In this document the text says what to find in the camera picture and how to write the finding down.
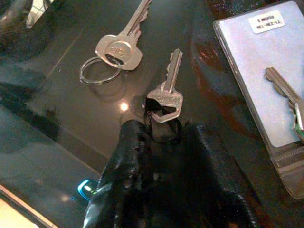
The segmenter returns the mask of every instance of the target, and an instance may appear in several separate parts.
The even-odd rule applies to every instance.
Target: silver key
[[[123,62],[123,70],[134,70],[140,63],[143,54],[136,46],[141,35],[140,23],[147,19],[148,8],[152,0],[142,0],[124,30],[115,35],[104,36],[96,46],[95,53],[107,64],[118,68],[109,61],[106,55],[111,55]]]
[[[301,141],[304,142],[304,100],[273,67],[266,69],[265,78],[273,83],[274,89],[280,95],[289,99],[289,107],[295,114],[294,129]]]
[[[159,124],[180,116],[183,96],[175,90],[174,86],[181,65],[181,58],[182,52],[179,49],[171,53],[170,63],[167,67],[167,80],[147,95],[147,98],[156,100],[161,106],[176,109],[175,112],[164,116],[159,116],[153,112],[151,116]]]

